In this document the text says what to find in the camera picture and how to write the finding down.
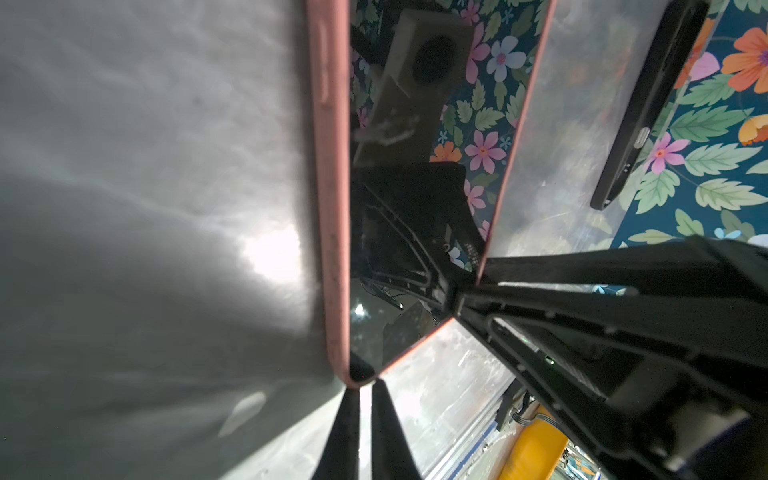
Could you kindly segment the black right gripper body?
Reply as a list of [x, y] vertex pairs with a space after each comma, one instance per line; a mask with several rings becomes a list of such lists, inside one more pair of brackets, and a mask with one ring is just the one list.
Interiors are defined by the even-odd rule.
[[767, 364], [759, 359], [612, 359], [605, 449], [615, 479], [764, 479]]

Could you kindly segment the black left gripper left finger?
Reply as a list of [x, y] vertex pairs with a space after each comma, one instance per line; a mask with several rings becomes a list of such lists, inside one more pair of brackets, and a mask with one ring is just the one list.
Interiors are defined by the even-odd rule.
[[360, 393], [347, 388], [313, 480], [357, 480], [359, 476]]

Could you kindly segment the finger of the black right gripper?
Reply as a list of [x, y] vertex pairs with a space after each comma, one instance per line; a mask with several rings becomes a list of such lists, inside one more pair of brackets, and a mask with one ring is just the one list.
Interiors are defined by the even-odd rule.
[[610, 477], [605, 416], [612, 359], [735, 359], [767, 364], [767, 308], [738, 298], [665, 298], [482, 286], [455, 315]]
[[617, 285], [645, 295], [765, 300], [767, 250], [691, 236], [623, 249], [490, 258], [481, 282]]

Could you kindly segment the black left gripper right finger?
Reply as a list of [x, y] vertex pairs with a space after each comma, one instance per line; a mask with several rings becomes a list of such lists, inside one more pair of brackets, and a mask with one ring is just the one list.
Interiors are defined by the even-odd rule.
[[372, 387], [371, 474], [373, 480], [421, 480], [387, 384]]

